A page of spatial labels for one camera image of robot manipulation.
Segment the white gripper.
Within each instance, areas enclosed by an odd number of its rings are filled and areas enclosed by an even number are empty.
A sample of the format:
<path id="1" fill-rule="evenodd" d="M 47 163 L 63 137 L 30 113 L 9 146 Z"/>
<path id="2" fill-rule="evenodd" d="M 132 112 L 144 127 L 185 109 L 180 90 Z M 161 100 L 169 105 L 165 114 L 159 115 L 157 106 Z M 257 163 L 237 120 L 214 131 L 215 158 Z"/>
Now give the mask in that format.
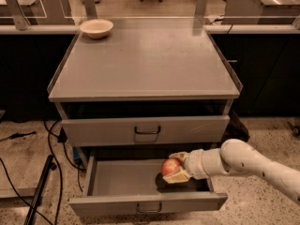
<path id="1" fill-rule="evenodd" d="M 203 150 L 193 150 L 188 152 L 178 152 L 169 155 L 169 158 L 176 158 L 180 163 L 185 163 L 185 169 L 182 167 L 173 170 L 163 170 L 163 179 L 168 184 L 186 183 L 190 176 L 196 180 L 207 177 L 203 168 Z"/>

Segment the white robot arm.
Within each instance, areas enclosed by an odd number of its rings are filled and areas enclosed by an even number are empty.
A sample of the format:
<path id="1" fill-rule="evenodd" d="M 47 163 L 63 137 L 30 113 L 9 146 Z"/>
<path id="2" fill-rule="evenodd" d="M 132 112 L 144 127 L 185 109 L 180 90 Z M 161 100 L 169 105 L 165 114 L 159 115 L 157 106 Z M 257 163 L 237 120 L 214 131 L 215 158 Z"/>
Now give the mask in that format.
<path id="1" fill-rule="evenodd" d="M 163 161 L 160 170 L 168 184 L 216 175 L 254 174 L 300 204 L 300 172 L 265 157 L 248 143 L 237 139 L 229 139 L 216 149 L 171 154 Z"/>

